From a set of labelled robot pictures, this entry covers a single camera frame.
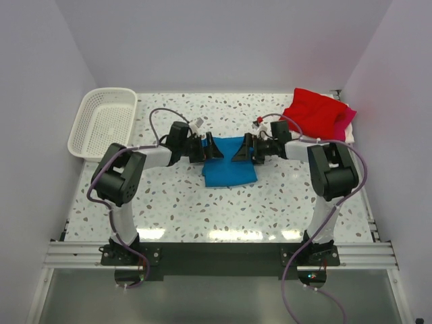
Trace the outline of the blue t shirt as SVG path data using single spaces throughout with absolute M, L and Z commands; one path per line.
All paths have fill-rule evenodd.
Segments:
M 207 188 L 241 186 L 257 181 L 251 160 L 232 162 L 242 145 L 243 137 L 214 138 L 214 142 L 224 158 L 205 161 L 202 175 Z

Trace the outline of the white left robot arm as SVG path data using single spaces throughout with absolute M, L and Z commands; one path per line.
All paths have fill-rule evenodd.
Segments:
M 171 167 L 182 157 L 189 158 L 191 163 L 223 158 L 212 133 L 207 132 L 205 141 L 202 141 L 196 130 L 185 122 L 173 122 L 162 140 L 156 146 L 110 144 L 90 182 L 87 198 L 108 208 L 109 243 L 117 247 L 115 255 L 125 265 L 134 264 L 140 256 L 132 199 L 137 193 L 142 172 L 156 167 Z

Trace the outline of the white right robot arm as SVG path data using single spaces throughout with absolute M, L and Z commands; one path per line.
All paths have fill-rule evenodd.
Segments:
M 233 162 L 252 161 L 262 165 L 267 156 L 308 163 L 310 184 L 317 196 L 313 218 L 304 231 L 304 239 L 311 242 L 301 249 L 300 256 L 308 265 L 316 265 L 325 256 L 321 244 L 334 240 L 336 219 L 334 213 L 359 187 L 359 175 L 350 148 L 336 140 L 308 140 L 292 138 L 289 123 L 273 121 L 271 134 L 265 127 L 254 123 L 256 134 L 246 133 L 243 142 L 232 157 Z

